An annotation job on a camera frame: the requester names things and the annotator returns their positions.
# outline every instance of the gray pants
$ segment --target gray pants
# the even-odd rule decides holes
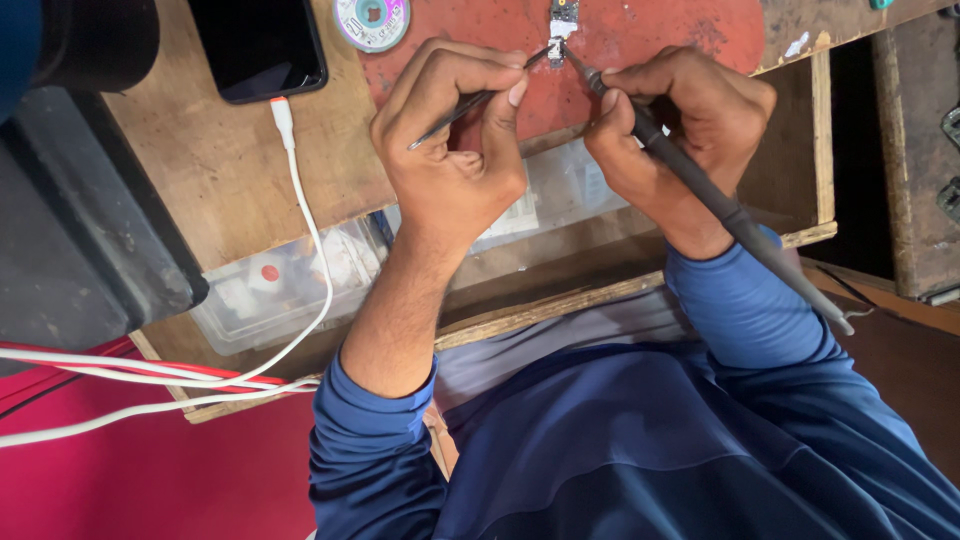
[[[462,405],[561,349],[699,339],[666,285],[437,353],[434,402]]]

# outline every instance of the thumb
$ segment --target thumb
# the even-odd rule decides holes
[[[527,91],[529,81],[524,74],[516,85],[497,92],[487,104],[480,125],[480,145],[483,147],[487,172],[497,174],[523,170],[520,148],[516,142],[516,109]]]
[[[611,88],[600,107],[603,115],[584,135],[590,155],[608,179],[614,176],[651,178],[657,174],[653,161],[640,150],[631,134],[634,129],[634,107],[622,90]]]

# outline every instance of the desoldering wick spool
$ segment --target desoldering wick spool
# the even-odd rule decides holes
[[[409,0],[335,0],[333,18],[347,41],[365,53],[398,44],[410,26]]]

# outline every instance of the white charging cable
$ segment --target white charging cable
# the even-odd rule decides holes
[[[320,384],[320,381],[317,379],[303,379],[290,382],[283,385],[275,385],[267,382],[250,382],[249,379],[256,377],[261,373],[267,371],[277,362],[287,356],[294,347],[300,344],[300,342],[315,330],[320,323],[326,317],[328,311],[330,311],[330,304],[333,301],[333,283],[330,279],[330,267],[326,261],[326,256],[324,255],[324,248],[320,240],[320,232],[317,230],[317,224],[314,222],[313,214],[310,212],[310,207],[307,205],[306,197],[303,195],[303,185],[300,182],[300,171],[297,167],[297,154],[296,154],[296,143],[294,142],[294,121],[293,114],[290,112],[290,103],[286,98],[275,98],[270,102],[271,110],[274,113],[274,120],[276,122],[276,128],[280,131],[280,136],[283,139],[283,148],[287,151],[287,159],[290,165],[290,176],[293,179],[294,192],[297,194],[297,202],[300,203],[300,210],[303,212],[303,218],[306,220],[307,228],[310,230],[310,235],[313,238],[314,245],[317,248],[317,255],[320,257],[322,263],[322,270],[324,272],[324,280],[326,282],[326,299],[324,300],[324,307],[321,309],[320,313],[317,315],[317,318],[313,320],[303,331],[294,338],[286,347],[284,347],[279,353],[274,355],[272,358],[264,362],[259,367],[250,370],[249,372],[232,377],[229,379],[222,379],[216,376],[211,376],[207,374],[195,373],[186,370],[180,370],[168,366],[158,366],[151,362],[143,362],[140,360],[131,360],[126,358],[108,358],[104,356],[88,356],[88,355],[70,355],[64,353],[45,353],[37,351],[20,351],[17,349],[0,349],[0,357],[10,358],[10,359],[29,359],[29,360],[39,360],[47,362],[56,362],[58,367],[63,369],[74,371],[78,373],[85,373],[89,375],[96,375],[99,377],[105,377],[108,379],[115,380],[127,380],[132,382],[146,382],[150,384],[163,384],[168,386],[188,386],[191,388],[220,388],[224,386],[242,386],[248,388],[266,388],[256,392],[246,392],[240,394],[227,394],[227,395],[216,395],[216,396],[205,396],[201,398],[193,398],[190,400],[185,400],[181,402],[168,402],[162,404],[150,404],[150,405],[137,405],[128,408],[118,410],[116,412],[111,412],[100,418],[95,418],[87,422],[82,422],[80,424],[75,424],[73,426],[66,426],[63,428],[52,428],[49,430],[39,430],[39,431],[30,431],[26,433],[17,433],[13,435],[4,435],[0,436],[0,448],[5,448],[9,446],[16,446],[21,444],[27,444],[32,442],[46,441],[51,439],[57,439],[61,437],[66,437],[70,435],[76,435],[90,430],[95,430],[101,426],[116,422],[117,420],[122,420],[124,418],[129,418],[131,416],[139,414],[149,414],[152,412],[162,412],[167,410],[176,410],[185,406],[191,405],[208,405],[221,402],[235,402],[243,400],[255,400],[259,398],[266,398],[270,396],[275,396],[277,394],[282,394],[285,392],[312,392],[316,389],[317,384]],[[116,367],[131,367],[139,368],[144,370],[149,370],[159,374],[171,375],[174,377],[181,377],[183,379],[174,379],[172,377],[152,377],[149,375],[138,375],[133,373],[122,373],[118,371],[113,371],[107,368],[101,367],[70,367],[70,364],[100,364],[100,365],[111,365]]]

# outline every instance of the hand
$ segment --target hand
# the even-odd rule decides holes
[[[520,51],[428,39],[371,122],[373,148],[400,206],[397,242],[425,251],[435,264],[455,270],[477,236],[526,190],[516,143],[526,59]],[[460,94],[487,89],[497,92],[482,119],[482,154],[447,150],[448,128],[407,150],[456,107]]]
[[[777,103],[773,87],[689,47],[667,47],[645,64],[608,69],[603,82],[611,90],[585,143],[607,184],[654,220],[680,253],[695,259],[723,254],[733,240],[720,222],[630,135],[634,110],[628,95],[669,96],[684,132],[675,142],[732,196]]]

